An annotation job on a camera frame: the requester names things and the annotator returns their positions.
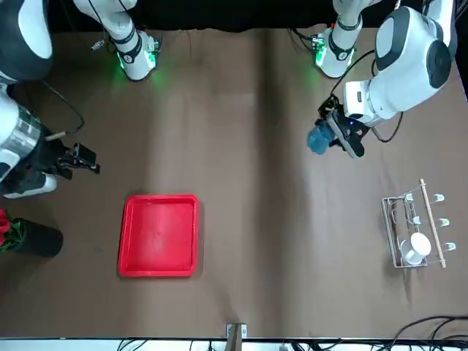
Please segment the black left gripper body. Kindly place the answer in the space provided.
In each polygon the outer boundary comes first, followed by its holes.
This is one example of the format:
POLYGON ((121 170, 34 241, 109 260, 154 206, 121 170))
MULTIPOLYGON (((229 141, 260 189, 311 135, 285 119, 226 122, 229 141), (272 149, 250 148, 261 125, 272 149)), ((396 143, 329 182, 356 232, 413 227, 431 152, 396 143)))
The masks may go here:
POLYGON ((319 106, 317 112, 319 114, 319 118, 317 119, 318 127, 324 127, 325 125, 331 127, 333 124, 338 127, 345 127, 347 125, 343 104, 340 103, 339 98, 335 94, 330 94, 319 106))

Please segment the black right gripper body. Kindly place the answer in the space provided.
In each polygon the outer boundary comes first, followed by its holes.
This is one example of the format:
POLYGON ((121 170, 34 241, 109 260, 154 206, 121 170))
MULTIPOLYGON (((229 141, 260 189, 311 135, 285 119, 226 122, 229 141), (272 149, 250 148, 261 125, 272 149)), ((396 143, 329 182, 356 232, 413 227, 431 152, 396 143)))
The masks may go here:
POLYGON ((41 137, 20 167, 20 182, 22 185, 38 185, 43 173, 71 180, 71 156, 72 149, 66 147, 60 139, 46 140, 41 137))

